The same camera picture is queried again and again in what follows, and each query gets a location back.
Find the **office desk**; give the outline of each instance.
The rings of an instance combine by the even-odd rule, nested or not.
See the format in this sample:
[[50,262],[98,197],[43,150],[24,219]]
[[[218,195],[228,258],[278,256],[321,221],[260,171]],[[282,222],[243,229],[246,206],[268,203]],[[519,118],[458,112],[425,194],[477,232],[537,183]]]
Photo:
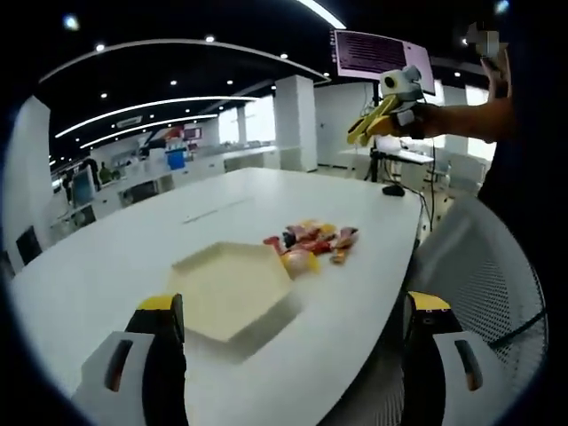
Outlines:
[[[357,155],[358,157],[367,157],[370,161],[370,152],[371,152],[371,148],[370,146],[366,146],[366,147],[359,147],[359,148],[352,148],[352,149],[346,149],[344,151],[340,151],[339,154],[341,155]],[[414,153],[412,151],[409,151],[407,149],[401,149],[400,151],[396,151],[393,153],[384,153],[386,155],[388,155],[390,158],[388,160],[393,160],[393,161],[398,161],[398,162],[410,162],[412,164],[428,164],[430,162],[433,162],[434,159],[432,157],[429,157],[428,155],[423,155],[423,154],[418,154],[418,153]]]
[[376,344],[413,250],[420,200],[388,197],[382,188],[267,169],[186,185],[45,251],[11,284],[15,311],[40,365],[69,396],[82,363],[109,333],[124,329],[143,299],[164,291],[177,260],[216,241],[258,244],[306,218],[357,226],[346,264],[322,257],[320,274],[298,277],[296,316],[248,358],[234,362],[186,330],[192,425],[315,425]]

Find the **black ceiling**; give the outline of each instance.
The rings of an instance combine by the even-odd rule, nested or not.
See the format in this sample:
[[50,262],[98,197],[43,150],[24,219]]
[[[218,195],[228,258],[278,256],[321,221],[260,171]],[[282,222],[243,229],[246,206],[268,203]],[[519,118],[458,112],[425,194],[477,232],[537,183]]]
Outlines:
[[[319,0],[348,29],[392,36],[425,46],[430,56],[477,61],[460,45],[465,26],[483,19],[488,1]],[[289,59],[318,72],[331,73],[330,25],[296,0],[114,0],[65,2],[51,6],[28,23],[36,39],[22,72],[46,75],[63,63],[92,52],[97,43],[112,46],[140,40],[183,38],[246,46]],[[78,31],[62,26],[73,13]],[[264,82],[250,95],[270,92],[272,82],[297,73],[281,62],[213,46],[160,44],[103,51],[37,86],[35,94],[51,109],[51,152],[57,157],[81,154],[75,138],[93,140],[112,133],[110,125],[133,113],[85,126],[55,139],[67,127],[115,109],[156,100],[234,95]],[[227,80],[233,80],[229,86]],[[106,99],[100,93],[108,93]],[[171,104],[142,111],[155,120],[199,113],[211,103]]]

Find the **white pillar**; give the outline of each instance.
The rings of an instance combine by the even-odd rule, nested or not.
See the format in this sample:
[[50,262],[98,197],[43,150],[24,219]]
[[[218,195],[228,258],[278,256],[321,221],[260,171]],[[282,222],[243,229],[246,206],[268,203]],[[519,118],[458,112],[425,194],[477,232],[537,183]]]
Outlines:
[[237,108],[237,123],[239,124],[239,143],[247,143],[247,118],[245,116],[245,107]]
[[318,168],[313,81],[294,75],[276,82],[276,145],[301,148],[301,170]]
[[[444,85],[444,105],[468,105],[465,89]],[[468,154],[468,139],[463,136],[446,135],[445,150],[455,154]]]
[[30,226],[42,250],[51,245],[49,125],[49,108],[29,98],[16,117],[7,150],[2,219],[4,247],[15,272],[24,266],[16,240]]

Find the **monitor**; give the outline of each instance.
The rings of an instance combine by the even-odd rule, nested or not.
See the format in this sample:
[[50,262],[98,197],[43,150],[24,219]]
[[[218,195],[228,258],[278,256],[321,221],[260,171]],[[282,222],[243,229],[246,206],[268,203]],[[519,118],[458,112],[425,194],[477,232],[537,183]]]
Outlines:
[[428,51],[421,46],[382,35],[335,31],[337,75],[379,80],[380,74],[414,65],[422,91],[436,95]]
[[91,166],[80,170],[73,176],[72,199],[75,208],[84,206],[93,201],[95,185],[92,180]]

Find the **yellow tray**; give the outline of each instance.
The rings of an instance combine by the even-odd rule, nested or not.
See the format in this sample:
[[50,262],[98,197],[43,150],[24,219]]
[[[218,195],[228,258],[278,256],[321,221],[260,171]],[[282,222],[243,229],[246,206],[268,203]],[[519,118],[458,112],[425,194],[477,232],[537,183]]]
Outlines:
[[184,325],[228,342],[291,289],[273,247],[219,242],[172,265],[168,291],[180,293]]

